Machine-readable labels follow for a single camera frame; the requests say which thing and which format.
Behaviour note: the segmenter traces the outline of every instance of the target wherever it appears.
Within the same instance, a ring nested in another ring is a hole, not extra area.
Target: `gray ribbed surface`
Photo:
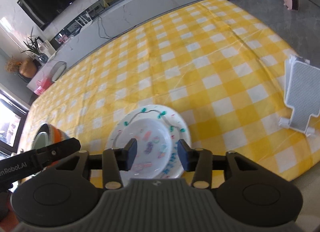
[[[320,110],[320,70],[300,61],[292,65],[286,104],[294,107],[290,126],[305,132],[311,114]]]
[[[121,190],[104,192],[97,207],[71,225],[21,223],[14,232],[302,232],[294,222],[276,228],[244,225],[227,216],[208,190],[191,188],[184,179],[159,180],[159,186],[155,181],[136,179]]]

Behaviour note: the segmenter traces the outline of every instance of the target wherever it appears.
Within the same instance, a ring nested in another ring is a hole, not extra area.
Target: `gray tile floor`
[[[320,0],[312,0],[320,6]],[[283,0],[232,0],[268,25],[300,56],[320,66],[320,8],[299,0],[299,11],[288,11]]]

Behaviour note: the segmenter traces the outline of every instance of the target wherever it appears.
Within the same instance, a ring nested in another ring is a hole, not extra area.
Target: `yellow cloth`
[[[235,150],[294,179],[320,159],[319,138],[277,123],[291,114],[282,85],[284,60],[294,53],[236,5],[195,3],[131,30],[71,69],[33,103],[20,148],[30,149],[40,124],[49,122],[100,154],[125,114],[162,104],[186,120],[194,147],[218,155]],[[222,171],[212,173],[218,186]],[[92,176],[101,186],[101,171]],[[184,176],[190,182],[192,173]]]

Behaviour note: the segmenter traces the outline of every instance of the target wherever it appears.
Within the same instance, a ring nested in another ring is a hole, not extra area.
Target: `table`
[[[125,114],[162,104],[183,116],[193,147],[235,150],[292,180],[320,160],[320,138],[278,127],[279,117],[291,114],[283,103],[290,54],[286,42],[231,2],[195,3],[131,30],[60,78],[31,106],[20,148],[30,149],[49,122],[100,154]],[[312,119],[311,126],[320,124]],[[184,177],[190,182],[192,173]],[[101,187],[101,171],[91,182]],[[223,173],[213,172],[213,186],[222,182]]]

